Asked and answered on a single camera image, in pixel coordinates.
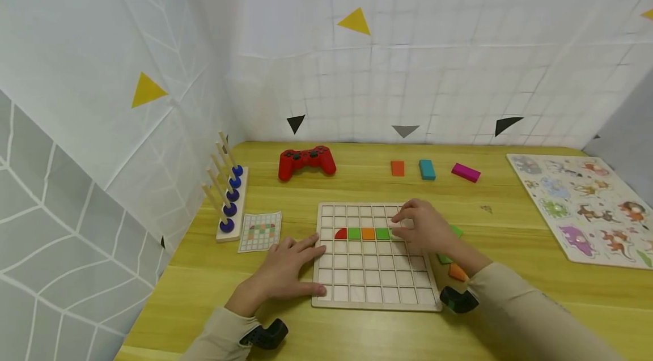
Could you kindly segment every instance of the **hand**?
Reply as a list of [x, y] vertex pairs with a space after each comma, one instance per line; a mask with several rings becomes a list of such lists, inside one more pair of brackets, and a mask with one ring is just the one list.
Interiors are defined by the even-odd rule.
[[448, 222], [426, 201], [413, 198], [405, 203], [398, 214], [392, 217], [392, 222], [398, 223], [402, 219], [412, 219], [415, 228], [393, 228], [392, 234], [412, 242], [418, 248], [445, 253], [459, 242]]
[[236, 288], [224, 307], [243, 317], [252, 317], [268, 299], [291, 299], [300, 296], [325, 296], [327, 289], [319, 283], [299, 281], [302, 266], [325, 253], [327, 247], [315, 248], [318, 233], [296, 242], [290, 237], [270, 246], [261, 267]]

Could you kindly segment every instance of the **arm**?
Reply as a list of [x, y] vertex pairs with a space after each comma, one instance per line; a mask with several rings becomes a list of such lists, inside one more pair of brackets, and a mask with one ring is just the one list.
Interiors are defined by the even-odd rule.
[[263, 302], [324, 296], [327, 290], [323, 285], [298, 280], [302, 265], [326, 250], [324, 246], [313, 248], [317, 240], [315, 233], [300, 242], [287, 237], [272, 245], [261, 267], [238, 285], [224, 308], [214, 311], [180, 361], [244, 361], [252, 345], [242, 345], [240, 340], [259, 326], [254, 314]]
[[430, 203], [411, 199], [393, 221], [411, 218], [415, 229], [394, 228], [395, 236], [446, 254], [470, 276], [469, 289], [497, 330], [527, 352], [528, 359], [623, 360], [567, 310], [530, 286], [514, 271], [459, 240]]

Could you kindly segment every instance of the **pink block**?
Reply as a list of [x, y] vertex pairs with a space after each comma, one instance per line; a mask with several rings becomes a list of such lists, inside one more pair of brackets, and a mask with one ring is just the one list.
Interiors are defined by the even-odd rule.
[[459, 163], [456, 163], [456, 165], [453, 167], [451, 172], [454, 173], [456, 176], [463, 177], [465, 180], [469, 180], [473, 183], [476, 183], [476, 181], [478, 181], [478, 177], [481, 176], [480, 171], [476, 171], [475, 169], [465, 167], [464, 165]]

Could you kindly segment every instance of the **green square block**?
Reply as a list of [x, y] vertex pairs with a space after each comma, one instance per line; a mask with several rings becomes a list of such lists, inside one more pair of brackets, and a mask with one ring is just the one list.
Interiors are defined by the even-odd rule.
[[360, 228], [347, 228], [347, 238], [348, 239], [361, 239], [361, 229]]
[[390, 239], [390, 229], [388, 228], [377, 228], [376, 238], [378, 240], [389, 240]]
[[440, 261], [440, 263], [442, 263], [442, 265], [448, 265], [450, 263], [453, 263], [453, 261], [450, 258], [446, 257], [443, 254], [439, 254], [439, 253], [438, 253], [438, 261]]
[[463, 230], [461, 230], [460, 228], [456, 227], [456, 225], [452, 225], [452, 224], [450, 224], [450, 227], [451, 227], [451, 231], [453, 231], [453, 232], [456, 234], [456, 236], [458, 236], [458, 237], [463, 236]]

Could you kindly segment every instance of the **wooden table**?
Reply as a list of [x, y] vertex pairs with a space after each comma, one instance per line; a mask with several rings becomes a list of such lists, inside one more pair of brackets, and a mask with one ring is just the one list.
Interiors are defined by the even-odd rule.
[[[248, 142], [235, 147], [236, 160], [250, 169], [246, 211], [282, 210], [282, 237], [313, 233], [319, 202], [427, 199], [463, 229], [465, 240], [542, 289], [628, 360], [650, 360], [653, 273], [568, 261], [506, 159], [507, 153], [583, 155], [580, 151], [327, 143], [338, 166], [334, 177], [305, 169], [281, 183], [279, 154], [287, 148], [313, 146]], [[421, 180], [420, 159], [433, 161], [435, 182]], [[390, 160], [405, 161], [405, 177], [391, 176]], [[452, 175], [455, 163], [481, 171], [481, 179], [473, 184]], [[491, 206], [493, 213], [482, 210], [482, 205]], [[213, 309], [257, 269], [265, 253], [237, 254], [235, 241], [216, 244], [215, 230], [216, 214], [205, 201], [116, 360], [177, 360]], [[440, 288], [459, 286], [437, 259], [431, 258], [431, 263]], [[304, 273], [305, 278], [311, 275], [312, 268]], [[477, 311], [454, 315], [447, 310], [317, 309], [302, 299], [270, 303], [258, 316], [266, 326], [279, 317], [290, 332], [276, 351], [254, 349], [253, 360], [519, 359]]]

